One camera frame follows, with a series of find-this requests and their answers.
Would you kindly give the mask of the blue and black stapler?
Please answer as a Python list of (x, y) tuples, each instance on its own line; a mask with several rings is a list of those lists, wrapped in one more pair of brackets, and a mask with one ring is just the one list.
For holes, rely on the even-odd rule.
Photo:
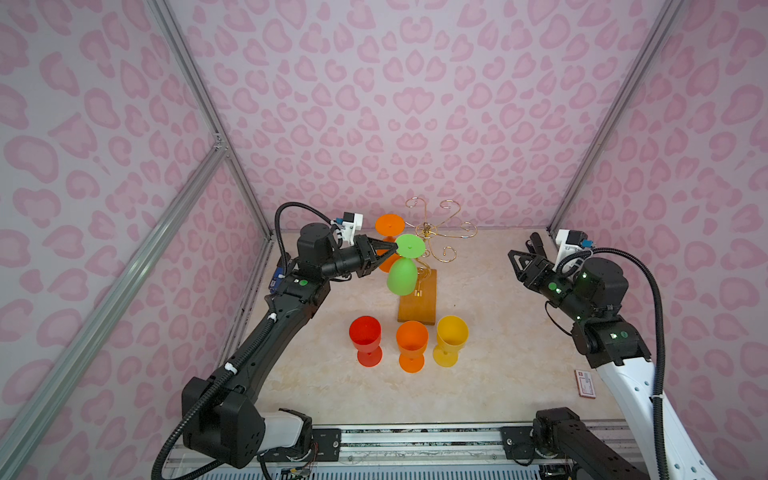
[(272, 278), (269, 283), (269, 292), (274, 294), (277, 292), (280, 284), (285, 278), (285, 266), (282, 262), (279, 262), (274, 270)]

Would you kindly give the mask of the aluminium corner frame post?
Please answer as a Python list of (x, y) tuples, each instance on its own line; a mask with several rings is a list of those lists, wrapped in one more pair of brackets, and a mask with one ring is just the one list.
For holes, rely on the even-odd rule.
[(656, 20), (650, 28), (625, 79), (620, 83), (620, 88), (615, 98), (576, 169), (553, 219), (546, 228), (552, 239), (556, 237), (557, 231), (563, 226), (570, 207), (573, 205), (581, 187), (586, 182), (590, 171), (599, 160), (608, 138), (620, 123), (622, 115), (629, 107), (644, 76), (671, 35), (678, 17), (685, 9), (686, 4), (687, 1), (683, 0), (666, 0), (662, 3)]
[(192, 51), (186, 41), (184, 32), (176, 18), (171, 4), (168, 1), (149, 0), (146, 2), (152, 12), (155, 22), (169, 45), (171, 56), (176, 60), (181, 73), (188, 85), (199, 111), (201, 112), (215, 144), (223, 151), (223, 155), (234, 175), (236, 184), (245, 197), (246, 205), (256, 220), (261, 234), (270, 239), (272, 229), (266, 220), (265, 214), (259, 205), (255, 191), (250, 184), (245, 169), (235, 151), (222, 118), (217, 111), (212, 95), (207, 88), (201, 71), (194, 59)]

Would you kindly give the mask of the red white card box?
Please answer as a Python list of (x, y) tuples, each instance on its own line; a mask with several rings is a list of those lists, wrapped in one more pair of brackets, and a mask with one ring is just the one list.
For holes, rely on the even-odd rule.
[(585, 370), (574, 371), (578, 394), (582, 398), (595, 399), (596, 389), (592, 374)]

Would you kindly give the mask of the wooden rack base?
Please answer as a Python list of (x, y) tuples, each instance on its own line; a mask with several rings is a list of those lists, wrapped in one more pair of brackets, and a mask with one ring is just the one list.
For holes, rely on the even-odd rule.
[(437, 281), (435, 269), (421, 272), (415, 290), (400, 298), (397, 320), (401, 323), (416, 321), (434, 325), (437, 321)]

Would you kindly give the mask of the red wine glass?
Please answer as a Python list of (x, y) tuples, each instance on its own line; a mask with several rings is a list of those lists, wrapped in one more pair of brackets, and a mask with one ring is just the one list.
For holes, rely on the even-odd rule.
[(349, 337), (357, 350), (357, 360), (362, 366), (372, 368), (381, 362), (382, 328), (376, 318), (362, 316), (354, 320), (349, 327)]

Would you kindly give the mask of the orange wine glass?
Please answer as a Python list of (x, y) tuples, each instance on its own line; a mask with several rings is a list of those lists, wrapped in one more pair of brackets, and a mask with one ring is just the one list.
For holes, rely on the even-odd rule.
[(415, 374), (425, 364), (424, 352), (429, 341), (427, 328), (416, 321), (403, 323), (396, 332), (396, 343), (400, 351), (399, 365), (407, 373)]
[(385, 214), (376, 220), (374, 227), (383, 240), (395, 241), (404, 232), (405, 221), (399, 215)]

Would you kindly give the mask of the aluminium corner frame post left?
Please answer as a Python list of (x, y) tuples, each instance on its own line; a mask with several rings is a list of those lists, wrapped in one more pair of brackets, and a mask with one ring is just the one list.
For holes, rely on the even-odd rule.
[(181, 73), (188, 85), (199, 111), (201, 112), (215, 144), (223, 151), (223, 155), (234, 175), (236, 184), (245, 197), (246, 205), (256, 220), (261, 234), (270, 239), (272, 229), (266, 220), (265, 214), (259, 205), (255, 191), (250, 184), (245, 169), (235, 151), (222, 118), (217, 111), (212, 95), (207, 88), (201, 71), (194, 59), (192, 51), (186, 41), (184, 32), (176, 18), (171, 4), (168, 1), (149, 0), (146, 2), (152, 12), (155, 22), (169, 45), (171, 56), (176, 60)]

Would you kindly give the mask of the green wine glass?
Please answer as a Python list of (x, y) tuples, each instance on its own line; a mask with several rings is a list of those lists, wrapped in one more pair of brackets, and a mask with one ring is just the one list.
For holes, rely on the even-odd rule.
[(396, 241), (399, 259), (390, 267), (387, 287), (391, 293), (407, 296), (416, 289), (419, 270), (415, 260), (426, 252), (424, 240), (415, 234), (403, 234)]

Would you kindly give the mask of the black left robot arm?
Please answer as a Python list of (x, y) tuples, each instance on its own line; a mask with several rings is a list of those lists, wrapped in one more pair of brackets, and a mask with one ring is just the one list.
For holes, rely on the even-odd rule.
[(243, 468), (276, 452), (304, 460), (313, 452), (312, 420), (287, 409), (260, 413), (258, 395), (286, 347), (312, 319), (335, 281), (373, 273), (397, 251), (394, 242), (357, 234), (343, 243), (341, 226), (315, 210), (318, 222), (305, 225), (294, 258), (282, 254), (283, 278), (266, 296), (268, 309), (253, 332), (208, 378), (192, 378), (182, 391), (182, 418), (160, 448), (151, 476), (160, 479), (173, 447), (210, 457), (188, 473), (196, 479), (222, 465)]

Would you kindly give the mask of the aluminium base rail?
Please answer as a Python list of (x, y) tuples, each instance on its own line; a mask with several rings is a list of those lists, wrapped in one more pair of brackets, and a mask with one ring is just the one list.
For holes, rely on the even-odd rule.
[(208, 479), (588, 479), (570, 454), (537, 447), (529, 423), (320, 425), (310, 452), (270, 453)]

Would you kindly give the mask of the yellow wine glass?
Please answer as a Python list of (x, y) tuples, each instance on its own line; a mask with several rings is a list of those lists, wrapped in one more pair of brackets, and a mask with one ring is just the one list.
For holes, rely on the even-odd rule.
[(443, 317), (436, 324), (437, 345), (433, 349), (435, 363), (443, 368), (453, 367), (470, 336), (466, 322), (455, 315)]

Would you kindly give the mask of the aluminium corner frame post right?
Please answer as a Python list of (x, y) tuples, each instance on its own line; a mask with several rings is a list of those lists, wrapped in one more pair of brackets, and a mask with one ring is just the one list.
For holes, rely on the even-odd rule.
[(662, 3), (656, 20), (650, 28), (625, 79), (620, 83), (620, 88), (615, 98), (576, 169), (553, 219), (546, 228), (552, 239), (556, 237), (557, 231), (563, 226), (570, 207), (573, 205), (581, 187), (586, 182), (590, 171), (599, 160), (608, 138), (620, 123), (622, 115), (629, 107), (644, 76), (671, 35), (678, 17), (685, 9), (686, 4), (687, 1), (683, 0), (666, 0)]

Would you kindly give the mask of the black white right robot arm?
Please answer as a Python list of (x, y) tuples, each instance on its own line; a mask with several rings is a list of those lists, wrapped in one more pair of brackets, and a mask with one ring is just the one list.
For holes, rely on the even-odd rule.
[[(649, 283), (656, 328), (653, 348), (620, 314), (629, 284), (615, 257), (633, 263)], [(566, 407), (537, 412), (535, 447), (569, 457), (594, 479), (714, 478), (664, 393), (663, 306), (649, 268), (615, 248), (588, 248), (559, 263), (535, 249), (511, 250), (508, 258), (525, 288), (571, 319), (571, 339), (616, 400), (645, 468), (639, 470), (618, 455)]]

